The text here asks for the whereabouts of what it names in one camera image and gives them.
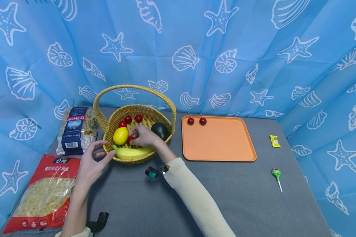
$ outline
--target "wicker basket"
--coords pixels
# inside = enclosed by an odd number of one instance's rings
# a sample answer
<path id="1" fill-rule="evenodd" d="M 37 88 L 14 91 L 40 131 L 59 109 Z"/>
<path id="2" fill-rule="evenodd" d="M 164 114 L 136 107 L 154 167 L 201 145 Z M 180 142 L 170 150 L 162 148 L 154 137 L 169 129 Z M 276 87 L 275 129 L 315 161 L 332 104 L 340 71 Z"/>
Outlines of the wicker basket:
<path id="1" fill-rule="evenodd" d="M 99 108 L 99 100 L 103 94 L 110 92 L 112 90 L 119 89 L 119 88 L 140 89 L 140 90 L 150 92 L 150 93 L 155 94 L 156 96 L 160 97 L 162 100 L 164 100 L 166 102 L 166 104 L 170 107 L 171 112 L 173 113 L 173 118 L 172 118 L 171 122 L 163 114 L 161 114 L 158 110 L 156 110 L 150 106 L 146 106 L 146 105 L 123 106 L 123 107 L 119 108 L 118 110 L 116 110 L 115 112 L 113 112 L 113 114 L 111 115 L 109 120 L 107 120 Z M 156 90 L 152 90 L 148 87 L 141 87 L 141 86 L 137 86 L 137 85 L 118 85 L 118 86 L 109 87 L 109 88 L 103 90 L 102 92 L 100 92 L 96 96 L 95 101 L 94 101 L 94 112 L 98 116 L 99 124 L 104 131 L 103 140 L 108 141 L 108 143 L 106 145 L 104 145 L 104 151 L 107 154 L 112 150 L 112 145 L 114 144 L 113 140 L 112 140 L 112 136 L 113 136 L 115 130 L 119 128 L 119 122 L 123 121 L 124 117 L 127 115 L 130 115 L 132 117 L 132 123 L 128 124 L 128 126 L 127 126 L 128 130 L 131 130 L 131 128 L 137 124 L 141 124 L 141 125 L 144 125 L 145 127 L 151 128 L 152 125 L 155 124 L 156 122 L 163 123 L 170 132 L 170 136 L 165 141 L 166 143 L 168 143 L 170 141 L 170 139 L 173 136 L 174 131 L 175 131 L 175 121 L 176 121 L 175 105 L 168 97 L 166 97 L 166 95 L 164 95 Z M 136 115 L 142 115 L 143 120 L 141 123 L 135 122 L 134 117 Z M 120 147 L 134 148 L 134 147 L 130 147 L 127 143 L 124 145 L 121 145 Z M 136 165 L 136 164 L 141 164 L 141 163 L 144 163 L 144 162 L 150 160 L 155 155 L 156 155 L 156 151 L 153 151 L 144 157 L 134 159 L 134 160 L 122 160 L 122 159 L 119 159 L 118 157 L 116 157 L 116 155 L 113 159 L 116 160 L 117 162 L 120 162 L 123 164 Z"/>

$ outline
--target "gray tablecloth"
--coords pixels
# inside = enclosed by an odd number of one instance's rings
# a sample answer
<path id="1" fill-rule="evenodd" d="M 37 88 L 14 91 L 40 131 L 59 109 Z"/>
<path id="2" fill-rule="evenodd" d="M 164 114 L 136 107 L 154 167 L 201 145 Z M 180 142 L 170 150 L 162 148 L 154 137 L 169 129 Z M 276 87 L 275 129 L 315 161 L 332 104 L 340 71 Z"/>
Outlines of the gray tablecloth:
<path id="1" fill-rule="evenodd" d="M 115 108 L 103 108 L 108 118 Z M 171 119 L 170 112 L 163 112 Z M 169 144 L 182 154 L 181 118 Z M 212 195 L 236 236 L 328 237 L 328 225 L 306 183 L 306 179 L 275 120 L 243 118 L 257 153 L 255 162 L 193 162 L 187 167 Z M 278 135 L 281 148 L 271 146 L 269 135 Z M 103 137 L 100 131 L 98 139 Z M 49 155 L 55 155 L 56 143 Z M 160 159 L 137 166 L 111 162 L 91 189 L 89 220 L 109 212 L 106 227 L 97 237 L 198 237 L 203 236 L 180 197 L 163 178 L 145 175 L 148 166 L 158 167 Z M 281 169 L 283 193 L 271 175 Z M 53 236 L 43 233 L 42 236 Z"/>

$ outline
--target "hand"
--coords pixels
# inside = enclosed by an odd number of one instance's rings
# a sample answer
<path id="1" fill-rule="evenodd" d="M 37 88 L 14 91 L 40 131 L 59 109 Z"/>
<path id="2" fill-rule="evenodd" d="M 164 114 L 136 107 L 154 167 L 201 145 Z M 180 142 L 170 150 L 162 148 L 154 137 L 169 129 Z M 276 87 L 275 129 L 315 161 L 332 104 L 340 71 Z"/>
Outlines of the hand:
<path id="1" fill-rule="evenodd" d="M 135 140 L 131 140 L 131 145 L 140 145 L 140 146 L 155 146 L 157 142 L 163 140 L 158 137 L 154 132 L 152 132 L 149 128 L 143 125 L 136 125 L 130 131 L 130 137 L 138 137 Z"/>
<path id="2" fill-rule="evenodd" d="M 90 189 L 91 185 L 100 177 L 103 173 L 106 165 L 113 159 L 116 152 L 113 150 L 109 152 L 101 161 L 96 161 L 93 158 L 98 158 L 105 155 L 105 152 L 98 152 L 93 154 L 95 150 L 103 148 L 103 145 L 107 141 L 92 142 L 87 148 L 86 152 L 82 155 L 78 175 L 76 177 L 76 184 L 83 184 Z"/>

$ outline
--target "basket handle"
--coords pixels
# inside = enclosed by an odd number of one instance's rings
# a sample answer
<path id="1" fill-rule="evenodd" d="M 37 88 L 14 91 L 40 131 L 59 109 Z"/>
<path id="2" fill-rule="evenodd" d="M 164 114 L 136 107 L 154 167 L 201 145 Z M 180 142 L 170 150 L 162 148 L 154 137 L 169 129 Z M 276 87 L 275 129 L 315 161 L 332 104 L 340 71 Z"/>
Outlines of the basket handle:
<path id="1" fill-rule="evenodd" d="M 103 128 L 104 132 L 106 132 L 108 129 L 108 120 L 105 118 L 105 116 L 103 115 L 103 112 L 101 112 L 101 110 L 100 110 L 99 100 L 100 100 L 101 96 L 104 95 L 105 93 L 112 91 L 112 90 L 120 89 L 120 88 L 135 88 L 135 89 L 143 90 L 146 92 L 150 92 L 150 93 L 160 97 L 163 101 L 165 101 L 166 104 L 170 107 L 171 112 L 173 113 L 173 119 L 171 121 L 171 134 L 174 134 L 177 110 L 176 110 L 175 105 L 172 102 L 172 100 L 170 100 L 166 95 L 164 95 L 156 90 L 150 89 L 148 87 L 138 86 L 138 85 L 117 85 L 117 86 L 113 86 L 113 87 L 108 87 L 107 89 L 104 89 L 96 96 L 96 98 L 94 100 L 93 108 L 94 108 L 95 114 L 98 116 L 98 122 L 99 122 L 100 126 Z"/>

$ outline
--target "lollipop stick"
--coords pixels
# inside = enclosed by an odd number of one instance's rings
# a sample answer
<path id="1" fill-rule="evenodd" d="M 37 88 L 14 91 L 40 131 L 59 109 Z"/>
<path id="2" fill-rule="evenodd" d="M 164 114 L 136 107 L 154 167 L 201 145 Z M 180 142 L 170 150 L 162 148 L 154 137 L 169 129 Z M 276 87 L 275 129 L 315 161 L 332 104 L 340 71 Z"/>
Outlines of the lollipop stick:
<path id="1" fill-rule="evenodd" d="M 281 182 L 278 181 L 278 185 L 280 186 L 280 190 L 282 192 Z"/>

